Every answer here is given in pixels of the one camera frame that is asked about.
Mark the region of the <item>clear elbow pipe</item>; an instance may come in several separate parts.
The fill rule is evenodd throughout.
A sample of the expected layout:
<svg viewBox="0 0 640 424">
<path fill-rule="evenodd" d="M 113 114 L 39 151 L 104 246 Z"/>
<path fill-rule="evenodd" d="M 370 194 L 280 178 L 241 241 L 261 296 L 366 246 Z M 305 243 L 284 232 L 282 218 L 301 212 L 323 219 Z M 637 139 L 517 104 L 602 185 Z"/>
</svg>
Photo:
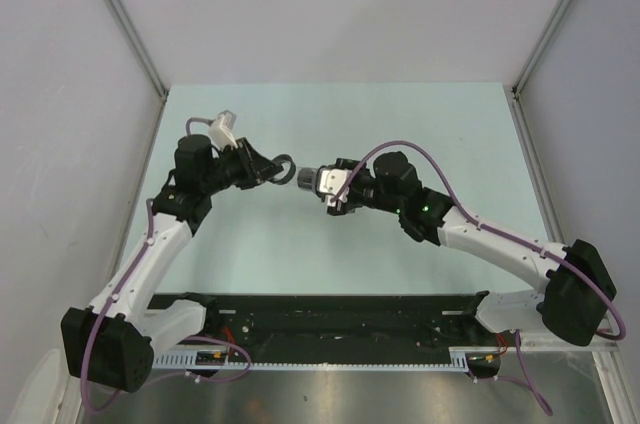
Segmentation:
<svg viewBox="0 0 640 424">
<path fill-rule="evenodd" d="M 279 186 L 293 186 L 299 190 L 316 193 L 319 168 L 298 166 L 289 154 L 279 154 L 272 161 L 281 167 L 281 171 L 269 182 Z"/>
</svg>

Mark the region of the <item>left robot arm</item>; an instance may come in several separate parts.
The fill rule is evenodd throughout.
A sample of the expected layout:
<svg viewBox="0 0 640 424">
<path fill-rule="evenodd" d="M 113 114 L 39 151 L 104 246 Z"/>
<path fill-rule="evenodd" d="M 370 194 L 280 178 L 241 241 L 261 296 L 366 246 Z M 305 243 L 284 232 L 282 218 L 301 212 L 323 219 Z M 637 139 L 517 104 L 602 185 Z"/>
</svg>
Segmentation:
<svg viewBox="0 0 640 424">
<path fill-rule="evenodd" d="M 231 187 L 288 183 L 295 166 L 286 154 L 259 154 L 245 138 L 226 144 L 205 135 L 181 138 L 174 166 L 160 192 L 146 203 L 147 228 L 126 263 L 84 309 L 70 308 L 61 332 L 69 372 L 83 385 L 135 392 L 155 358 L 193 337 L 207 344 L 220 318 L 203 299 L 180 298 L 167 309 L 146 311 L 169 267 L 195 237 L 214 195 Z"/>
</svg>

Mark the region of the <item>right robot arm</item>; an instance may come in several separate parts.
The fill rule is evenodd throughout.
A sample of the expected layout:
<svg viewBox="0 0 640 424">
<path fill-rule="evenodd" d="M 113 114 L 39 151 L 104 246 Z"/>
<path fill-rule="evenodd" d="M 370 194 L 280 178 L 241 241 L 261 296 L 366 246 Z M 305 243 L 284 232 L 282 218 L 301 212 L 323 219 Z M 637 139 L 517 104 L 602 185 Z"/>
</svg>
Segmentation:
<svg viewBox="0 0 640 424">
<path fill-rule="evenodd" d="M 567 245 L 530 239 L 484 221 L 452 195 L 424 186 L 400 151 L 378 156 L 371 168 L 339 159 L 313 172 L 310 189 L 330 215 L 359 208 L 392 213 L 414 241 L 468 253 L 528 284 L 527 291 L 481 294 L 461 320 L 462 335 L 473 345 L 516 329 L 545 328 L 581 347 L 604 334 L 600 325 L 617 289 L 598 250 L 587 241 Z"/>
</svg>

